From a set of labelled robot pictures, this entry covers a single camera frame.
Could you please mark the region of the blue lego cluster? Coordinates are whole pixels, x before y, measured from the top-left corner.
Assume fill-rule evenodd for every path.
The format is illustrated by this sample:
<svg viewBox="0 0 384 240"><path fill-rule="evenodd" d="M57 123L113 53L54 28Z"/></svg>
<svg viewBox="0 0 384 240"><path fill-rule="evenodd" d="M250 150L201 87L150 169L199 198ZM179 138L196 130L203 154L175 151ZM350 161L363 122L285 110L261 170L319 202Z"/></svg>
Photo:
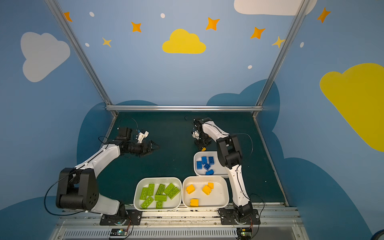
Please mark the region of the blue lego cluster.
<svg viewBox="0 0 384 240"><path fill-rule="evenodd" d="M208 158L207 156L202 156L202 165L206 165L208 163Z"/></svg>

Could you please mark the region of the green long lego cluster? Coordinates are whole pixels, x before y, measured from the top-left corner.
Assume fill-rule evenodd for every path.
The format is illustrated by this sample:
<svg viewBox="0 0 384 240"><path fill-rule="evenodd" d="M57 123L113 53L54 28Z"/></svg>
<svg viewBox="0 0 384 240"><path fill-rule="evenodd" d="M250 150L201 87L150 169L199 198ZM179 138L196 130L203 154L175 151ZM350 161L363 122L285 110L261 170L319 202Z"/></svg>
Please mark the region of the green long lego cluster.
<svg viewBox="0 0 384 240"><path fill-rule="evenodd" d="M164 195L164 189L166 186L164 184L159 184L159 187L156 191L156 195Z"/></svg>

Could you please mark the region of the green long lego brick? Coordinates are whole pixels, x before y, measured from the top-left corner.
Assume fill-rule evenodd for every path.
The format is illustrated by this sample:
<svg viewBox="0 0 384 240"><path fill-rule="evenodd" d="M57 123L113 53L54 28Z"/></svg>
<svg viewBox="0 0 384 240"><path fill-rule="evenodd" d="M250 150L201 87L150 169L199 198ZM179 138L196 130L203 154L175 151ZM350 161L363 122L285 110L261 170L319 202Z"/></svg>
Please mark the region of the green long lego brick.
<svg viewBox="0 0 384 240"><path fill-rule="evenodd" d="M172 200L175 196L177 196L180 193L180 189L177 187L174 187L169 193L168 197Z"/></svg>

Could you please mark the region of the green small lego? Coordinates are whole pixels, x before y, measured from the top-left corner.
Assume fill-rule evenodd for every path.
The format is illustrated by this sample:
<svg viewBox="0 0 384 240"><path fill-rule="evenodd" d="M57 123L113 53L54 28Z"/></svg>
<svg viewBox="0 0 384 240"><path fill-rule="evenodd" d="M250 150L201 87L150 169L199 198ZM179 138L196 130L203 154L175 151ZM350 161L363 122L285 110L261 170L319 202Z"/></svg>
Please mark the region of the green small lego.
<svg viewBox="0 0 384 240"><path fill-rule="evenodd" d="M163 201L157 201L156 202L156 209L163 209L164 202Z"/></svg>

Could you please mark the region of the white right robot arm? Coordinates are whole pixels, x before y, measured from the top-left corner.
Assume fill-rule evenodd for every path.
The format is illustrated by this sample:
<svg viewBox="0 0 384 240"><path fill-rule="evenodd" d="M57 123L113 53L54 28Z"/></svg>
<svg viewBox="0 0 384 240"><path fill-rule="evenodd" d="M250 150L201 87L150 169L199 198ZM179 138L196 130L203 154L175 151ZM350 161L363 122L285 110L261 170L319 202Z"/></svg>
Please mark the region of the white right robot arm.
<svg viewBox="0 0 384 240"><path fill-rule="evenodd" d="M238 136L220 129L210 118L194 119L192 136L200 151L212 141L216 143L219 163L225 168L231 184L234 218L238 223L245 223L254 209L242 175L243 152Z"/></svg>

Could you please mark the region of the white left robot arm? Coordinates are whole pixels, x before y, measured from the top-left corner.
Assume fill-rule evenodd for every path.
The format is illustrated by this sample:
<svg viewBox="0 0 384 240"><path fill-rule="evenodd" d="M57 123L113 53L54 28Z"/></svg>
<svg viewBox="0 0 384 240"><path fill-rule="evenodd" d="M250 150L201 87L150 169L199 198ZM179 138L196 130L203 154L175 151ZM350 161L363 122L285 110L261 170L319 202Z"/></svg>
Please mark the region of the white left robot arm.
<svg viewBox="0 0 384 240"><path fill-rule="evenodd" d="M83 163L73 168L64 168L60 172L56 196L57 208L125 217L127 214L123 203L100 194L97 177L121 155L133 154L143 157L159 148L160 146L151 140L142 143L127 140L107 142Z"/></svg>

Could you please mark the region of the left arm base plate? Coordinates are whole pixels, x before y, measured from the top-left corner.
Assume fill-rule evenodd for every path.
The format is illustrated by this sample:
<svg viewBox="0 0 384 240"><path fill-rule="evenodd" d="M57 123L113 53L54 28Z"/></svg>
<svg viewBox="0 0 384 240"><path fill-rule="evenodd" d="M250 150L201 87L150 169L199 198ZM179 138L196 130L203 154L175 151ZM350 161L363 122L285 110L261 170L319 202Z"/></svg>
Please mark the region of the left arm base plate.
<svg viewBox="0 0 384 240"><path fill-rule="evenodd" d="M143 212L136 209L126 209L125 214L102 215L100 226L138 226L141 223Z"/></svg>

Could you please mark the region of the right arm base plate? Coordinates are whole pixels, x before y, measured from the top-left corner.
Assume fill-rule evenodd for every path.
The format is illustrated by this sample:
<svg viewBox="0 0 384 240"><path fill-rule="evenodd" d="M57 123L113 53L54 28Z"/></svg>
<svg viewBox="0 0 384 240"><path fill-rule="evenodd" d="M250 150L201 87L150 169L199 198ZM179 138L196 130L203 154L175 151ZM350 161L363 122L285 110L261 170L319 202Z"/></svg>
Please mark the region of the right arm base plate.
<svg viewBox="0 0 384 240"><path fill-rule="evenodd" d="M246 210L243 214L236 209L218 209L222 225L259 225L260 215L257 210Z"/></svg>

